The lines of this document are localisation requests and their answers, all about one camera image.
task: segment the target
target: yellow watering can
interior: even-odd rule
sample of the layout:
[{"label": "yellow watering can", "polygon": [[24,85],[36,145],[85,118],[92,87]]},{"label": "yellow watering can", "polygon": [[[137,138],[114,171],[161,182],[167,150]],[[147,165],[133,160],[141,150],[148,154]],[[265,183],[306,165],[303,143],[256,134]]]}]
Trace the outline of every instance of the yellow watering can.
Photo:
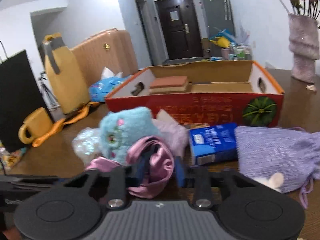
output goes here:
[{"label": "yellow watering can", "polygon": [[218,45],[221,48],[228,48],[230,47],[230,41],[225,37],[216,37],[217,41],[210,41],[215,45]]}]

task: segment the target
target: pink vase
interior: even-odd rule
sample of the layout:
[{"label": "pink vase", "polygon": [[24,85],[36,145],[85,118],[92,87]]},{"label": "pink vase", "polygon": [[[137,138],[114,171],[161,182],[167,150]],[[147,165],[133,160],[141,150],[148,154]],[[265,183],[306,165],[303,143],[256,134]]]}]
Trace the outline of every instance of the pink vase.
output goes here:
[{"label": "pink vase", "polygon": [[307,16],[289,14],[289,24],[289,49],[293,52],[291,76],[313,84],[316,60],[320,59],[317,21]]}]

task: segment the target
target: brown tabletop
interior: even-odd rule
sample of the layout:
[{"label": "brown tabletop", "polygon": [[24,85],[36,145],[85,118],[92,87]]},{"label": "brown tabletop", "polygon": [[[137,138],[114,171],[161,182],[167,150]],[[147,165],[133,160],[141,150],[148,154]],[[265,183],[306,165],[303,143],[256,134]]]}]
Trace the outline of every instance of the brown tabletop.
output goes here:
[{"label": "brown tabletop", "polygon": [[[291,128],[300,126],[308,132],[320,131],[320,91],[307,91],[306,85],[290,77],[290,71],[269,70],[285,91],[284,106],[279,126]],[[316,87],[320,90],[320,78]],[[75,176],[83,171],[82,161],[74,154],[71,141],[84,128],[95,128],[107,113],[106,105],[100,106],[85,119],[66,127],[62,132],[45,141],[38,148],[27,151],[20,163],[11,174],[56,175],[62,178]],[[186,162],[190,160],[190,152],[186,152]],[[224,167],[237,169],[237,162],[215,164],[211,171],[219,171]],[[299,192],[289,193],[289,196],[299,201]],[[191,198],[191,189],[177,190],[174,180],[170,181],[166,189],[157,198],[178,199]],[[305,240],[320,239],[320,183],[315,182],[312,193],[308,195],[309,208],[306,210],[306,223],[301,236]]]}]

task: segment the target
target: door handle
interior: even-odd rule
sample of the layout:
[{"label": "door handle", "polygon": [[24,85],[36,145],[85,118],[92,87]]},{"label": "door handle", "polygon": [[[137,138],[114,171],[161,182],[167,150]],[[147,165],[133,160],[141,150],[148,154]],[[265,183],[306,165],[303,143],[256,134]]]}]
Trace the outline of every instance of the door handle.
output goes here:
[{"label": "door handle", "polygon": [[186,31],[186,34],[189,34],[189,33],[190,33],[189,25],[188,25],[188,24],[185,24],[185,25],[184,25],[184,29],[185,29],[185,31]]}]

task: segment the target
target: purple drawstring bag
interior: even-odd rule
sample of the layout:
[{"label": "purple drawstring bag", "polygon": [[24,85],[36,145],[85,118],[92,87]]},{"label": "purple drawstring bag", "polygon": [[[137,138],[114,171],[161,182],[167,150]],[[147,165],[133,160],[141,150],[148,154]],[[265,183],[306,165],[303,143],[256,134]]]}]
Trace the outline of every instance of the purple drawstring bag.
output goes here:
[{"label": "purple drawstring bag", "polygon": [[307,208],[306,194],[312,191],[313,179],[320,179],[320,132],[239,126],[235,135],[240,173],[254,179],[281,172],[281,191],[301,188],[300,200]]}]

